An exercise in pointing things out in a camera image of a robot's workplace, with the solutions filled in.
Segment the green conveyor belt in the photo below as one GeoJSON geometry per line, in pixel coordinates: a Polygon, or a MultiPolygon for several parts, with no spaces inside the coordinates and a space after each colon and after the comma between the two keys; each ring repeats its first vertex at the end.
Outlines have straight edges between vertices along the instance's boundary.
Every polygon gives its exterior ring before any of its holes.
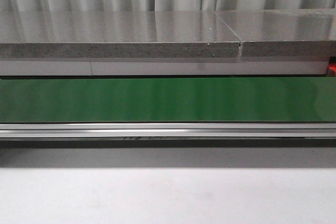
{"type": "Polygon", "coordinates": [[[334,122],[335,79],[3,79],[1,122],[334,122]]]}

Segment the white cabinet front panel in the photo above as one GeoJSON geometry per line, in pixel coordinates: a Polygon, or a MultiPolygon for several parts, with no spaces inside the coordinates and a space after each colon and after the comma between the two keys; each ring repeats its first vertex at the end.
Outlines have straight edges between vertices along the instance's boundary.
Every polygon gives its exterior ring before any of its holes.
{"type": "Polygon", "coordinates": [[[329,57],[2,59],[1,76],[325,74],[329,57]]]}

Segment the grey stone slab right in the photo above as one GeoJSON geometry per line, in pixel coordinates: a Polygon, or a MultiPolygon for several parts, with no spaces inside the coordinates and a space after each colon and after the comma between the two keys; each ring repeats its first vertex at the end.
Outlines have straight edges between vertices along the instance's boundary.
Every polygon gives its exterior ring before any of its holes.
{"type": "Polygon", "coordinates": [[[242,57],[335,56],[335,9],[215,13],[238,36],[242,57]]]}

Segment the grey stone countertop slab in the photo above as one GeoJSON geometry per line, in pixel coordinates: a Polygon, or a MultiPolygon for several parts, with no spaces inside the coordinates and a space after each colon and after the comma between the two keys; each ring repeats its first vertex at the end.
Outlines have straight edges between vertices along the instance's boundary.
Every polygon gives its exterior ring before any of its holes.
{"type": "Polygon", "coordinates": [[[211,12],[1,12],[1,58],[235,58],[211,12]]]}

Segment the red object at right edge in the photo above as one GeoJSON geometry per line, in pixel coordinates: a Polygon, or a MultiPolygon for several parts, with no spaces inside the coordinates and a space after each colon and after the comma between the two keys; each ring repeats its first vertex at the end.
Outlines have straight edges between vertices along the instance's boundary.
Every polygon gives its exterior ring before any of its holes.
{"type": "Polygon", "coordinates": [[[328,65],[328,77],[336,77],[336,63],[330,63],[328,65]]]}

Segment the aluminium conveyor side rail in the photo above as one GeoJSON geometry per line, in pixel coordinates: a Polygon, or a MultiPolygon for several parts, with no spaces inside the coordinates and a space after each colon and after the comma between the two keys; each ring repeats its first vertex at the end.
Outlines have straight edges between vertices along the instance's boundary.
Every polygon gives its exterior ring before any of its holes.
{"type": "Polygon", "coordinates": [[[1,124],[1,138],[334,138],[335,123],[47,123],[1,124]]]}

